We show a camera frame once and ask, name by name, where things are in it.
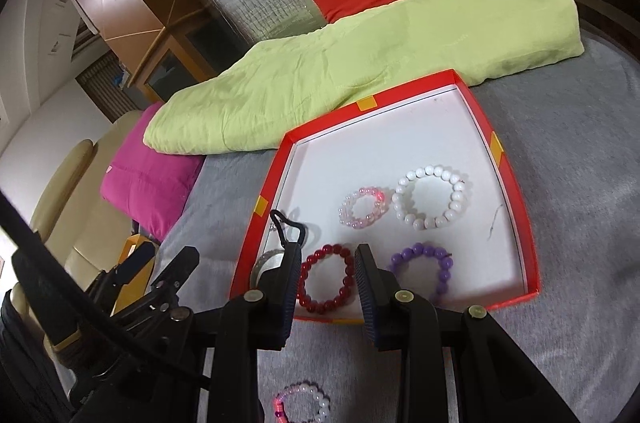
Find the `bangle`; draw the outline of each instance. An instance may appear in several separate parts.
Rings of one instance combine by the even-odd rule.
[[[453,192],[451,194],[451,201],[449,208],[445,210],[442,215],[433,218],[419,212],[417,215],[420,215],[420,218],[417,218],[415,214],[406,212],[404,195],[406,194],[410,181],[429,176],[439,177],[452,185]],[[463,194],[464,189],[465,182],[460,179],[458,174],[452,174],[449,170],[444,170],[441,165],[437,165],[436,167],[427,165],[415,171],[410,170],[406,173],[406,176],[398,180],[398,186],[396,187],[396,192],[391,196],[391,202],[394,205],[396,217],[404,224],[413,225],[415,229],[441,228],[449,221],[453,221],[458,214],[462,212],[462,202],[465,199],[465,194]]]
[[[391,265],[389,265],[388,270],[394,275],[397,275],[398,267],[401,264],[409,262],[414,257],[419,257],[420,255],[435,257],[438,260],[438,285],[436,286],[434,295],[430,298],[431,303],[435,304],[441,295],[449,291],[447,282],[451,278],[450,270],[453,267],[453,259],[451,258],[451,254],[447,253],[446,249],[433,247],[429,244],[425,246],[422,243],[415,243],[414,246],[405,248],[401,253],[394,253],[391,256]]]
[[[358,199],[363,198],[364,196],[373,196],[375,199],[375,202],[373,203],[373,210],[371,210],[371,213],[368,213],[365,217],[355,217],[353,215],[353,206],[356,204]],[[355,229],[366,228],[367,226],[372,225],[388,210],[385,200],[385,193],[376,187],[361,188],[356,190],[353,194],[348,194],[338,209],[340,224],[350,226]]]
[[[305,281],[309,277],[309,270],[320,259],[328,255],[340,255],[344,259],[345,269],[344,278],[342,279],[342,288],[338,291],[338,294],[331,300],[316,301],[306,294]],[[309,313],[324,314],[327,311],[334,311],[338,307],[342,306],[351,295],[351,286],[354,284],[353,275],[355,269],[353,267],[353,257],[349,248],[340,246],[340,244],[325,244],[321,249],[316,251],[306,258],[306,261],[302,263],[300,267],[300,284],[298,285],[298,302],[303,308],[306,308]]]
[[[249,288],[255,289],[258,286],[258,278],[260,276],[260,270],[267,264],[267,261],[275,257],[276,255],[281,255],[284,253],[283,249],[271,249],[270,251],[265,251],[260,259],[255,261],[254,267],[251,270],[251,275],[249,276]]]
[[[298,392],[307,392],[311,394],[319,405],[318,413],[316,413],[313,419],[310,419],[306,423],[323,423],[329,415],[329,398],[327,398],[324,392],[322,392],[317,385],[312,383],[309,384],[306,381],[290,385],[286,389],[283,389],[282,392],[279,392],[273,399],[273,411],[275,412],[277,422],[289,423],[289,418],[287,418],[287,413],[284,410],[284,402],[287,396]]]

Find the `magenta cushion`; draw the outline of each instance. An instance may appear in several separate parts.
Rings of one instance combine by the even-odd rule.
[[[157,102],[142,114],[118,149],[102,180],[100,194],[148,229],[158,241],[182,215],[204,156],[161,154],[142,143]]]

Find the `black cord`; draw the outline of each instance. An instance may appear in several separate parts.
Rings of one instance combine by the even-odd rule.
[[[58,290],[71,307],[114,345],[159,372],[171,374],[190,383],[195,383],[201,389],[209,390],[209,378],[193,371],[188,371],[150,351],[124,329],[116,326],[105,313],[98,310],[84,291],[79,288],[78,284],[51,255],[38,235],[31,231],[31,228],[24,222],[1,191],[0,226],[9,238],[14,241],[18,251],[22,251],[28,257],[40,274],[49,281],[53,288]]]
[[[285,225],[289,225],[292,228],[297,228],[300,233],[298,234],[298,245],[300,245],[300,247],[302,247],[303,244],[305,244],[305,239],[306,239],[306,226],[303,225],[302,223],[297,223],[295,221],[291,221],[291,219],[288,219],[284,213],[280,212],[279,210],[271,210],[271,212],[269,212],[269,217],[271,218],[271,221],[273,221],[274,226],[276,227],[277,231],[278,231],[278,237],[280,238],[280,244],[282,245],[282,248],[284,249],[286,247],[286,244],[289,243],[290,241],[287,240],[286,236],[284,235],[284,230],[282,229],[282,224],[284,223]]]

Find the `screw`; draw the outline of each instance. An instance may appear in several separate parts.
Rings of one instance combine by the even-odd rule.
[[[258,302],[264,297],[264,293],[259,289],[250,289],[248,292],[244,294],[244,300],[247,302]]]
[[[169,315],[171,316],[171,320],[175,322],[182,322],[183,320],[187,320],[189,315],[191,314],[191,310],[185,307],[178,307],[172,309]]]
[[[482,306],[474,305],[469,308],[469,314],[472,318],[481,319],[486,316],[486,309],[484,309]]]
[[[403,303],[411,302],[414,299],[414,294],[410,291],[407,291],[406,289],[396,291],[396,294],[394,296],[396,297],[396,300],[398,302]]]

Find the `folded blanket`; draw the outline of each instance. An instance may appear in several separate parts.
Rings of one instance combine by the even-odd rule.
[[[583,51],[573,0],[398,0],[259,42],[219,77],[175,93],[144,142],[169,154],[273,148],[313,118],[437,71],[472,86]]]

